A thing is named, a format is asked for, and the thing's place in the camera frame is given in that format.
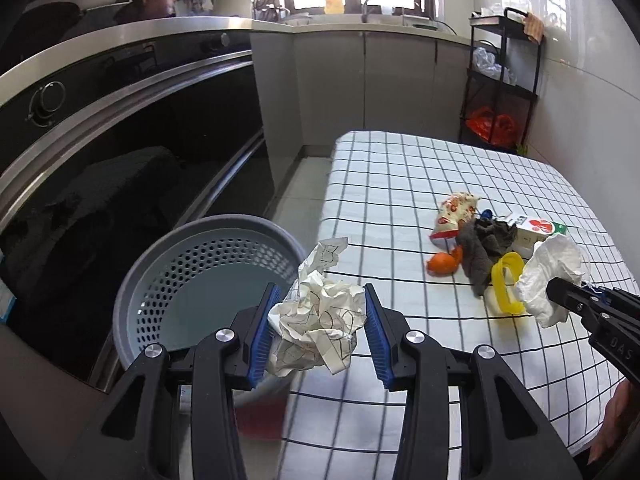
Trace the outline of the person's hand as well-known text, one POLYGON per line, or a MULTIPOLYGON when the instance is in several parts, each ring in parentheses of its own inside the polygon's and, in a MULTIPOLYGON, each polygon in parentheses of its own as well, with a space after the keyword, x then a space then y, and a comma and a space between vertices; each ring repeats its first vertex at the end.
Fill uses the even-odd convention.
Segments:
POLYGON ((602 426, 590 446, 588 463, 600 460, 606 452, 612 450, 626 436, 638 415, 639 389, 628 379, 624 379, 606 404, 602 426))

